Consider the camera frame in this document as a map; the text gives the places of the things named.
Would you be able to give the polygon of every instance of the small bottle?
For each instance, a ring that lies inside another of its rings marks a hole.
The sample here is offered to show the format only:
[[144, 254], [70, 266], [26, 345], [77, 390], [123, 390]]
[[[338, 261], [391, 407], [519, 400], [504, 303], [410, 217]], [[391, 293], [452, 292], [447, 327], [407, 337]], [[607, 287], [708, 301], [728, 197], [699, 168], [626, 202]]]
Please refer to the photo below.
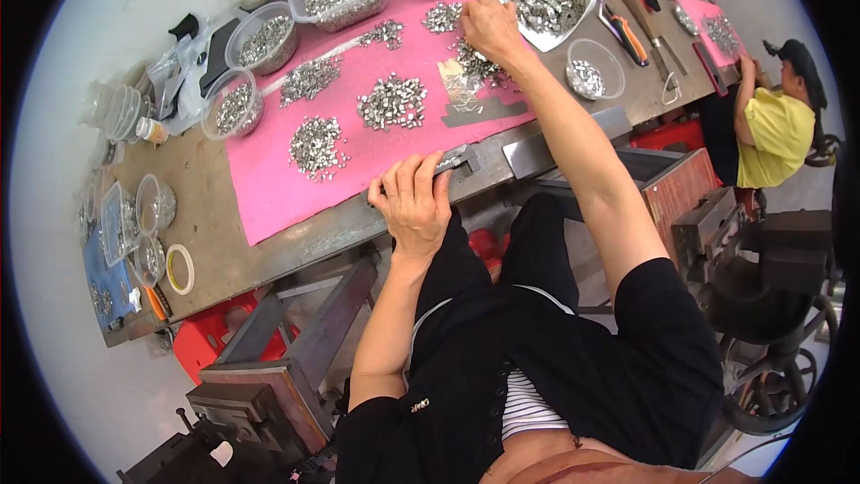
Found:
[[166, 142], [167, 138], [170, 136], [161, 122], [147, 117], [140, 117], [138, 120], [138, 126], [134, 132], [140, 138], [153, 144], [162, 144]]

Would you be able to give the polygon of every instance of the yellow shirt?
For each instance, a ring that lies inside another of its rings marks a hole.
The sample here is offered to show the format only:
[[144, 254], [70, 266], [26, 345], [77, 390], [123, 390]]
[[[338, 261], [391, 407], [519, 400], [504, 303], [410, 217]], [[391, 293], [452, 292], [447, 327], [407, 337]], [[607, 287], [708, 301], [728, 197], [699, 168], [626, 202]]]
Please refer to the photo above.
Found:
[[738, 141], [738, 187], [775, 187], [797, 172], [812, 145], [815, 113], [782, 90], [756, 88], [744, 109], [755, 146]]

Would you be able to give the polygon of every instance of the pliers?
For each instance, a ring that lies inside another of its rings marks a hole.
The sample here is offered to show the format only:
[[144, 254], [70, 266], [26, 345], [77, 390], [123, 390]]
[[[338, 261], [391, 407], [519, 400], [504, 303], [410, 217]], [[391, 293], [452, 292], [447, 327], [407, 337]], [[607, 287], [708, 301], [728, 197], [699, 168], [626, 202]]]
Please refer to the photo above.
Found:
[[600, 22], [618, 39], [618, 42], [621, 43], [621, 46], [637, 65], [643, 68], [648, 66], [648, 54], [639, 42], [639, 38], [630, 29], [627, 19], [615, 15], [610, 7], [606, 5], [606, 0], [598, 0], [597, 16]]

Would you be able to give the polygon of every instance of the blue mat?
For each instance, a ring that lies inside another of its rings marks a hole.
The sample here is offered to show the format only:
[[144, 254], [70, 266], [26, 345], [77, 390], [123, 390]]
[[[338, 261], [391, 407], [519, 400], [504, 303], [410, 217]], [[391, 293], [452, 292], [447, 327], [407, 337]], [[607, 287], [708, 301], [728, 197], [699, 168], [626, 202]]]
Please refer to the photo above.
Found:
[[128, 301], [128, 292], [134, 286], [124, 260], [113, 267], [108, 267], [104, 253], [102, 253], [102, 244], [99, 242], [101, 230], [102, 222], [99, 221], [83, 248], [83, 269], [87, 273], [87, 288], [91, 289], [95, 284], [99, 292], [99, 299], [101, 299], [102, 292], [107, 290], [113, 302], [110, 314], [107, 315], [102, 313], [103, 307], [100, 306], [99, 302], [93, 302], [93, 310], [99, 322], [99, 328], [104, 331], [111, 321], [134, 312], [134, 306]]

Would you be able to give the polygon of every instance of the black shirt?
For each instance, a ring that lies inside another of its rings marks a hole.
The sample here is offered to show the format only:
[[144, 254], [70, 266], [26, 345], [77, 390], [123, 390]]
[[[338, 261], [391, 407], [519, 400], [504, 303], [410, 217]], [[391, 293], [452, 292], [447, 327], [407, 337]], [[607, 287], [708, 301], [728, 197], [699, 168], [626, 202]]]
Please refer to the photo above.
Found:
[[478, 482], [503, 452], [512, 368], [575, 436], [640, 462], [695, 466], [719, 411], [722, 368], [715, 334], [669, 259], [621, 281], [618, 335], [513, 286], [494, 287], [477, 308], [483, 314], [425, 342], [433, 350], [413, 359], [403, 398], [373, 398], [340, 419], [338, 484]]

